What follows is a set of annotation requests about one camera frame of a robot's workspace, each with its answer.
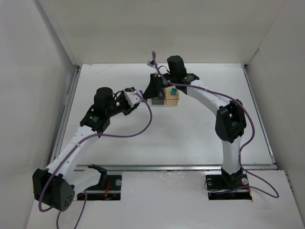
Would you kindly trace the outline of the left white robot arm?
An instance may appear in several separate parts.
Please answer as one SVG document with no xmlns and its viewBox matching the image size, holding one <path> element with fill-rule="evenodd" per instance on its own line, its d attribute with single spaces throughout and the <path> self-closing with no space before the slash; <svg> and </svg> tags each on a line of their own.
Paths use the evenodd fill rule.
<svg viewBox="0 0 305 229">
<path fill-rule="evenodd" d="M 114 93 L 111 88 L 102 87 L 96 91 L 93 105 L 80 121 L 73 138 L 64 150 L 44 169 L 37 169 L 33 176 L 34 197 L 40 212 L 49 209 L 65 211 L 87 188 L 105 183 L 107 170 L 90 165 L 78 174 L 74 170 L 90 147 L 104 135 L 110 125 L 110 118 L 120 113 L 129 115 L 144 98 L 135 88 L 126 88 Z"/>
</svg>

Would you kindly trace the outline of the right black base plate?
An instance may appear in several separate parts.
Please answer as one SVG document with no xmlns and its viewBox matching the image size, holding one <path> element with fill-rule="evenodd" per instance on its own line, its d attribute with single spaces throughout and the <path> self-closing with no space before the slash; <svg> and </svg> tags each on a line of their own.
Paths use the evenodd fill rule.
<svg viewBox="0 0 305 229">
<path fill-rule="evenodd" d="M 246 174 L 233 180 L 222 174 L 208 174 L 205 178 L 204 187 L 209 200 L 252 200 L 249 188 L 236 190 L 249 184 Z"/>
</svg>

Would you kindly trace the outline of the grey transparent container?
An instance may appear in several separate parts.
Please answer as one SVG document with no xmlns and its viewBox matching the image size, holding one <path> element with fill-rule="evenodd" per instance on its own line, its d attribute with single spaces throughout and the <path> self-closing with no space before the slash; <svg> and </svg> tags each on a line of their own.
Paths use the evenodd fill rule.
<svg viewBox="0 0 305 229">
<path fill-rule="evenodd" d="M 155 97 L 151 99 L 152 105 L 165 105 L 164 97 Z"/>
</svg>

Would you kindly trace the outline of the teal lego brick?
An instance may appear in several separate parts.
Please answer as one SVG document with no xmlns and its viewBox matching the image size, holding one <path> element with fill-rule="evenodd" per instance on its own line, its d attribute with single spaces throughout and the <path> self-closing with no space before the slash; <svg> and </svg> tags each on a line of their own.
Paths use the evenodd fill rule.
<svg viewBox="0 0 305 229">
<path fill-rule="evenodd" d="M 173 88 L 171 89 L 170 94 L 171 94 L 171 95 L 177 95 L 177 89 L 173 87 Z"/>
</svg>

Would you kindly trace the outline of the purple lego brick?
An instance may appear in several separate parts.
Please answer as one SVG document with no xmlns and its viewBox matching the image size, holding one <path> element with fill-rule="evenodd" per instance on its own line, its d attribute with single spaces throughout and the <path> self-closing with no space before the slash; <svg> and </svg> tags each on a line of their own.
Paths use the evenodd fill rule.
<svg viewBox="0 0 305 229">
<path fill-rule="evenodd" d="M 165 99 L 165 94 L 164 93 L 159 93 L 158 99 L 164 100 Z"/>
</svg>

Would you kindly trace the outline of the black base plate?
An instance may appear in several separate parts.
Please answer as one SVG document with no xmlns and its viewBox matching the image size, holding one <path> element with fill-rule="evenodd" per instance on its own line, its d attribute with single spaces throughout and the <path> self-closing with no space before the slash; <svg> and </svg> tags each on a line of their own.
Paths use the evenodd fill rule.
<svg viewBox="0 0 305 229">
<path fill-rule="evenodd" d="M 122 175 L 108 175 L 105 181 L 86 189 L 88 201 L 121 200 Z"/>
<path fill-rule="evenodd" d="M 233 180 L 222 174 L 208 174 L 205 178 L 204 187 L 209 200 L 252 200 L 249 188 L 236 190 L 249 184 L 246 174 Z"/>
</svg>

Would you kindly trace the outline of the aluminium rail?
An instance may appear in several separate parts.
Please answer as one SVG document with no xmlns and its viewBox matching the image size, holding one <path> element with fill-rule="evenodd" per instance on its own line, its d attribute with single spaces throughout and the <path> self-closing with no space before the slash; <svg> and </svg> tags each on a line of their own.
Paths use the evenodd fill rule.
<svg viewBox="0 0 305 229">
<path fill-rule="evenodd" d="M 245 67 L 241 64 L 186 65 L 204 85 L 242 101 L 255 125 L 247 127 L 242 141 L 242 164 L 251 170 L 276 170 Z M 93 103 L 96 90 L 127 87 L 145 89 L 153 69 L 146 64 L 84 64 L 79 67 L 67 97 L 66 113 L 49 160 L 65 148 Z M 215 117 L 195 99 L 180 93 L 177 106 L 140 105 L 128 116 L 111 119 L 107 137 L 98 140 L 77 169 L 98 164 L 109 170 L 218 170 L 223 161 L 222 143 Z"/>
</svg>

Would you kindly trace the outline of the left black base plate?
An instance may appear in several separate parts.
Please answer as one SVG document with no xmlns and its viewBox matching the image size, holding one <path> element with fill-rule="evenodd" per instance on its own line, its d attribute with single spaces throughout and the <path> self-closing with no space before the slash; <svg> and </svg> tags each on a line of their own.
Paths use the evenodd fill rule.
<svg viewBox="0 0 305 229">
<path fill-rule="evenodd" d="M 88 201 L 121 200 L 122 175 L 108 175 L 105 181 L 86 189 Z"/>
</svg>

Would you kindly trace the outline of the orange transparent container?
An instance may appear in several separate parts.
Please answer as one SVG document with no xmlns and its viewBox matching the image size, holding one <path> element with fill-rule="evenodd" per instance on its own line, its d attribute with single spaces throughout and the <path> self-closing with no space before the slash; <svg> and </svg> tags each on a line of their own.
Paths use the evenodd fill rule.
<svg viewBox="0 0 305 229">
<path fill-rule="evenodd" d="M 171 95 L 171 89 L 176 88 L 175 86 L 165 88 L 165 105 L 166 106 L 177 106 L 180 100 L 179 91 L 177 89 L 177 95 Z"/>
</svg>

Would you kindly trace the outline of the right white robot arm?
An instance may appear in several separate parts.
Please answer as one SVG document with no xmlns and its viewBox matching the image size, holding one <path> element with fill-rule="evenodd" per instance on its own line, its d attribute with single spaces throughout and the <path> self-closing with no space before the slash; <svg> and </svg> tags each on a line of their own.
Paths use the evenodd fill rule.
<svg viewBox="0 0 305 229">
<path fill-rule="evenodd" d="M 169 69 L 165 74 L 160 72 L 155 58 L 147 63 L 156 72 L 150 75 L 144 99 L 156 98 L 165 88 L 175 86 L 208 108 L 216 117 L 215 132 L 222 141 L 223 163 L 221 174 L 206 176 L 207 188 L 210 191 L 222 191 L 240 187 L 242 179 L 246 177 L 240 154 L 247 114 L 241 101 L 208 89 L 197 75 L 187 72 L 179 55 L 167 59 Z"/>
</svg>

